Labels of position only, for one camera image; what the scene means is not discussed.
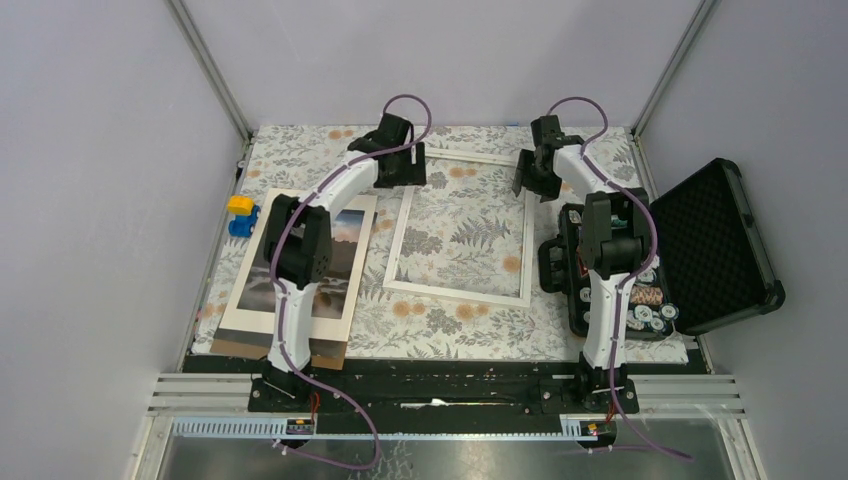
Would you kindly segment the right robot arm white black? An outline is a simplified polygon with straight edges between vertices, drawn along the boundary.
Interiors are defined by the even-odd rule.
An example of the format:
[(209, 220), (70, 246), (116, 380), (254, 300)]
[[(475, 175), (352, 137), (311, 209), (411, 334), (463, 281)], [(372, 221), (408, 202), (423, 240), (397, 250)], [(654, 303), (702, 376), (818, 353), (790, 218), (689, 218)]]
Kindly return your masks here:
[(531, 134), (534, 147), (519, 153), (514, 193), (551, 201), (570, 181), (584, 198), (574, 251), (588, 273), (590, 324), (572, 395), (583, 410), (597, 412), (616, 403), (627, 385), (626, 310), (636, 278), (656, 255), (656, 227), (646, 192), (617, 184), (587, 155), (586, 140), (562, 131), (556, 115), (533, 120)]

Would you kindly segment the sunset photo with white mat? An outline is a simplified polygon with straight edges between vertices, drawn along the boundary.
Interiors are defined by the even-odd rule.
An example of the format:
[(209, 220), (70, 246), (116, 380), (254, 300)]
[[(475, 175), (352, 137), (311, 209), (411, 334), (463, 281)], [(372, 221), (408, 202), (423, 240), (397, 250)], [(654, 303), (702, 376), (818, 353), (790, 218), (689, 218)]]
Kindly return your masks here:
[[(295, 190), (273, 188), (266, 195), (247, 253), (239, 268), (220, 327), (271, 334), (275, 325), (274, 286), (269, 262), (260, 251), (272, 201), (280, 194), (296, 196)], [(359, 195), (332, 221), (332, 256), (325, 278), (315, 294), (311, 337), (317, 340), (348, 340), (356, 298), (376, 218), (377, 197)]]

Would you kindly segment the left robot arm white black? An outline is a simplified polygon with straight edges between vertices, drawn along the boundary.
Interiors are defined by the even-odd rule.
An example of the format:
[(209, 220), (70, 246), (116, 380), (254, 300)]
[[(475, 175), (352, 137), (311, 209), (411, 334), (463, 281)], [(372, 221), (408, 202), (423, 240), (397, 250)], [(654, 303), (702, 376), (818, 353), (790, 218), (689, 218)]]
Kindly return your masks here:
[(332, 263), (332, 222), (362, 191), (423, 185), (425, 145), (413, 124), (385, 113), (376, 129), (352, 141), (340, 164), (296, 196), (274, 198), (264, 230), (275, 309), (262, 380), (288, 411), (309, 401), (303, 372), (310, 363), (312, 308)]

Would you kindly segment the white picture frame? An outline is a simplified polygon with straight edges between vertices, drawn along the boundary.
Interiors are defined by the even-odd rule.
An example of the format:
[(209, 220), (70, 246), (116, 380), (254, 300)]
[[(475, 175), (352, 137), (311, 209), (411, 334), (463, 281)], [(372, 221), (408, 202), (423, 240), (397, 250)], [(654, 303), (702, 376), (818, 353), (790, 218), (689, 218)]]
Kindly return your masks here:
[(515, 193), (517, 157), (427, 147), (424, 186), (408, 186), (385, 289), (526, 309), (534, 277), (537, 195)]

